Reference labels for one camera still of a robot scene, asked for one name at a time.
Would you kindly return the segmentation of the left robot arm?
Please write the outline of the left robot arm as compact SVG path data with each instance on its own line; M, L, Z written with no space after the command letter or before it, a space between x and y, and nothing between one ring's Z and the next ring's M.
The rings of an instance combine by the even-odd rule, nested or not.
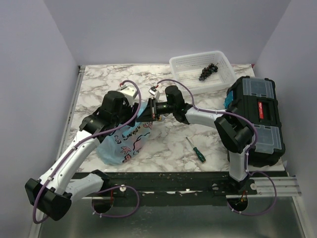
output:
M135 98L141 98L141 93L131 87L108 91L102 104L82 120L73 141L57 161L39 179L31 178L26 182L25 190L33 205L35 224L48 218L60 220L73 202L89 194L104 196L120 188L110 186L109 177L100 170L75 182L71 179L106 137L127 125L134 125L141 107L141 101L136 102Z

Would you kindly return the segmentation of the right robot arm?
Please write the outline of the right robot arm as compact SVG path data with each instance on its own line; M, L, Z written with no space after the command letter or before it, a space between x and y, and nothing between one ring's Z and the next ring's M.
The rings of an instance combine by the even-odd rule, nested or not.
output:
M161 115L172 114L179 123L216 129L222 144L229 152L229 175L232 179L228 181L228 189L233 194L245 190L244 179L248 176L246 152L253 142L253 125L240 115L226 110L211 113L205 109L196 109L193 104L185 102L182 92L175 85L166 87L165 95L165 102L158 102L155 97L149 98L146 108L136 121L154 122L158 121Z

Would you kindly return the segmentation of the blue plastic bag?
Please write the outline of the blue plastic bag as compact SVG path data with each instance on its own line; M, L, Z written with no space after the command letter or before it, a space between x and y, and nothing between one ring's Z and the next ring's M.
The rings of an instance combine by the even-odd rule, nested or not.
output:
M121 165L138 155L149 139L152 122L136 122L107 136L97 147L96 154L106 165Z

